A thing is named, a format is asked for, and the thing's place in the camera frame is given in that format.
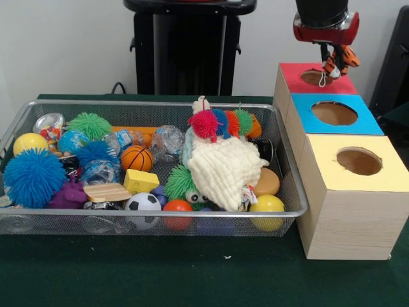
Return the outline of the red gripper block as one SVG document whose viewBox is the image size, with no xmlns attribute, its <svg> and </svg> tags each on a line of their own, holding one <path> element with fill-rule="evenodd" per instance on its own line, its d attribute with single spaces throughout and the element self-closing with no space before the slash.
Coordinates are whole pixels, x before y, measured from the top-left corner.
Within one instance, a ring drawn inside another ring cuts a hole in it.
<svg viewBox="0 0 409 307">
<path fill-rule="evenodd" d="M 293 33 L 301 42 L 320 43 L 321 61 L 329 57 L 328 45 L 334 45 L 334 59 L 341 75 L 346 75 L 344 68 L 344 51 L 341 45 L 351 45 L 357 35 L 360 24 L 358 12 L 346 12 L 339 22 L 323 28 L 306 26 L 300 14 L 296 13 L 293 20 Z"/>
</svg>

